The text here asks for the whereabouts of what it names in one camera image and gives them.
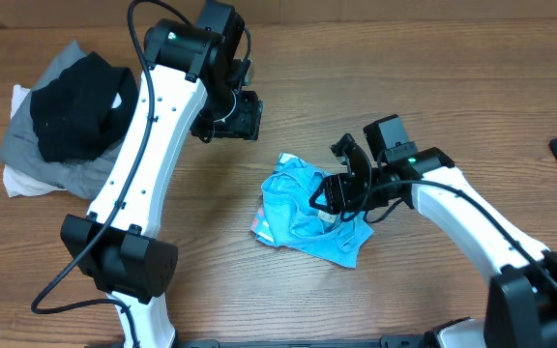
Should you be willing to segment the light blue printed t-shirt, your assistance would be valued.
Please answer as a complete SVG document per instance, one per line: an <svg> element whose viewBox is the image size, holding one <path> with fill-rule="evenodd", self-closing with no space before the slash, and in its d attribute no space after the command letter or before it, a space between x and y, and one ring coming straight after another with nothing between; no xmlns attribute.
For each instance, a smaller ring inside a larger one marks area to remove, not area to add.
<svg viewBox="0 0 557 348"><path fill-rule="evenodd" d="M270 247L290 247L344 268L357 267L361 246L373 234L361 217L343 222L309 205L328 172L282 153L261 185L262 203L250 225L255 239Z"/></svg>

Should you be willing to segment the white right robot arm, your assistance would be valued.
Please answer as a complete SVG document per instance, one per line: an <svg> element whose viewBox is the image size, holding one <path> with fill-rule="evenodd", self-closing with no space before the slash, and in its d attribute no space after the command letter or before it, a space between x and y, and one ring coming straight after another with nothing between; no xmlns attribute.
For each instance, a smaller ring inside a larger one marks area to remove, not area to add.
<svg viewBox="0 0 557 348"><path fill-rule="evenodd" d="M482 321L461 319L425 334L425 347L557 348L557 252L517 229L437 148L404 135L370 135L371 163L350 134L331 150L346 172L326 177L311 207L341 218L404 203L434 222L488 287Z"/></svg>

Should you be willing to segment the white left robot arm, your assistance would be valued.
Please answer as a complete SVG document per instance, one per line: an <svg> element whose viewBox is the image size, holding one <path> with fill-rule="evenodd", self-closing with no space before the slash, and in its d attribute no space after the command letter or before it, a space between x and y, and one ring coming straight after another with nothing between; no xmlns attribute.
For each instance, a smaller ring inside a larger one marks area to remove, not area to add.
<svg viewBox="0 0 557 348"><path fill-rule="evenodd" d="M234 53L248 32L163 19L146 36L147 72L117 160L85 217L65 217L61 238L81 272L115 305L126 347L174 347L165 291L178 249L157 236L164 198L188 135L254 140L262 102L244 90L250 66Z"/></svg>

